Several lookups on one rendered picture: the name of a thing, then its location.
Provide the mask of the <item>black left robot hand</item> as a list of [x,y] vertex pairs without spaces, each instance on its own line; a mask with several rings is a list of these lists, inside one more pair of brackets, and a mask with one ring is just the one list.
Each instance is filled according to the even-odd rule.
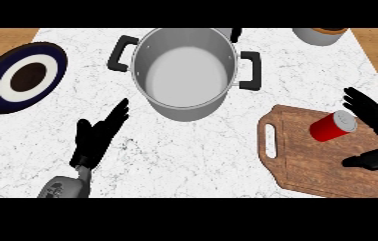
[[124,98],[112,109],[106,119],[99,121],[94,125],[90,124],[87,119],[78,120],[75,135],[77,148],[69,160],[72,167],[84,166],[88,169],[96,168],[112,138],[127,119],[128,99]]

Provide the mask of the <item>brown wooden cutting board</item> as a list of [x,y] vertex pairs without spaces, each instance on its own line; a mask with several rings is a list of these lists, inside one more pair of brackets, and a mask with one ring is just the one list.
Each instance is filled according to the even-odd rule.
[[353,133],[319,142],[308,133],[328,112],[274,105],[257,126],[258,157],[280,188],[323,197],[378,198],[378,171],[344,167],[350,156],[378,149],[378,135],[356,119]]

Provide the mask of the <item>red can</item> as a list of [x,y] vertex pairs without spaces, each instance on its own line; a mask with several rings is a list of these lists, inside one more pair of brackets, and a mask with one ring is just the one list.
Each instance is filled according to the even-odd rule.
[[311,137],[319,142],[325,142],[354,132],[356,129],[354,116],[344,110],[338,110],[310,125],[308,131]]

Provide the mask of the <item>dark blue and white plate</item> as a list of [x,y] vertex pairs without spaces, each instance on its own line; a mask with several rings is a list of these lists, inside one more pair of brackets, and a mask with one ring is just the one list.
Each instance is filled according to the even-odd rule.
[[0,56],[0,114],[32,106],[56,88],[68,67],[63,49],[32,42]]

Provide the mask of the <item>grey container with brown rim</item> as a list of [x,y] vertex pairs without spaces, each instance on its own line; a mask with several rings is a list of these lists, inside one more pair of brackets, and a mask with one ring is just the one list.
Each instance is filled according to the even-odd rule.
[[345,28],[294,28],[292,32],[297,37],[310,45],[329,46],[332,45],[342,34]]

